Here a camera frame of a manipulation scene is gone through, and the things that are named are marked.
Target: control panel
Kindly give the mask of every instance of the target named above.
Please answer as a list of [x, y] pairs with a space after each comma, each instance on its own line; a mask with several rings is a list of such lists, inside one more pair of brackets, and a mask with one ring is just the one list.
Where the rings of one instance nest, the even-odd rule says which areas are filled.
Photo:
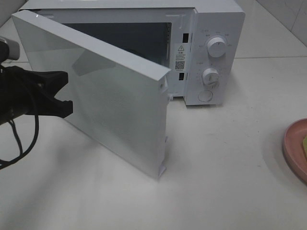
[[221, 104], [245, 14], [198, 14], [191, 49], [186, 105]]

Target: white knob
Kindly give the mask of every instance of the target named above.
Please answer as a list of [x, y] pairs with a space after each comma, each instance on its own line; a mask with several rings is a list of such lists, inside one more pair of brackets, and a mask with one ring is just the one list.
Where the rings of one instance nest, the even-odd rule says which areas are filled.
[[209, 89], [213, 89], [218, 86], [219, 78], [219, 72], [213, 68], [206, 69], [202, 73], [202, 82]]
[[211, 57], [218, 58], [226, 53], [226, 41], [222, 37], [214, 37], [207, 44], [208, 53]]

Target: black cable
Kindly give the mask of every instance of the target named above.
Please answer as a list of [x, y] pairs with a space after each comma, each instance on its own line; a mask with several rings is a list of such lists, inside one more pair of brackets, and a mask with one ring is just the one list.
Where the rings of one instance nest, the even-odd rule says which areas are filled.
[[20, 138], [19, 138], [18, 133], [17, 133], [16, 124], [15, 124], [15, 122], [13, 120], [8, 121], [8, 122], [9, 122], [9, 124], [12, 127], [14, 137], [15, 137], [15, 139], [17, 141], [18, 148], [19, 148], [19, 155], [22, 155], [24, 151], [23, 151], [23, 146], [21, 144]]
[[35, 119], [35, 130], [34, 130], [34, 136], [33, 136], [33, 140], [30, 144], [30, 146], [28, 147], [28, 149], [22, 153], [21, 155], [19, 155], [18, 157], [16, 157], [15, 159], [11, 160], [11, 161], [3, 161], [1, 160], [1, 165], [0, 165], [0, 170], [4, 169], [12, 164], [15, 164], [16, 162], [18, 162], [19, 160], [21, 160], [22, 158], [24, 158], [34, 147], [37, 138], [38, 138], [38, 132], [39, 132], [39, 120], [38, 120], [38, 110], [37, 110], [37, 105], [34, 99], [34, 96], [32, 95], [31, 91], [25, 86], [25, 84], [23, 84], [23, 82], [18, 79], [18, 77], [15, 76], [15, 74], [13, 72], [10, 72], [10, 74], [12, 75], [12, 77], [14, 77], [16, 79], [16, 81], [20, 84], [21, 87], [23, 87], [26, 92], [29, 94], [31, 102], [32, 102], [32, 106], [33, 106], [33, 111], [34, 111], [34, 119]]

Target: pink plate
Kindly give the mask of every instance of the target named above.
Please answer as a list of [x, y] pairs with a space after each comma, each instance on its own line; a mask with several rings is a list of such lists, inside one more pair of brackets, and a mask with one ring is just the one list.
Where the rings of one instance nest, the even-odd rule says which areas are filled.
[[303, 147], [303, 139], [307, 136], [307, 119], [290, 125], [284, 135], [284, 156], [294, 173], [307, 183], [307, 158]]

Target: qr code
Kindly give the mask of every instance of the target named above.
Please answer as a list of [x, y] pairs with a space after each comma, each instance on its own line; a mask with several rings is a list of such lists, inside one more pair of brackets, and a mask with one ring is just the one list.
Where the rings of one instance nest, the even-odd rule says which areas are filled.
[[175, 69], [184, 69], [185, 61], [176, 61]]

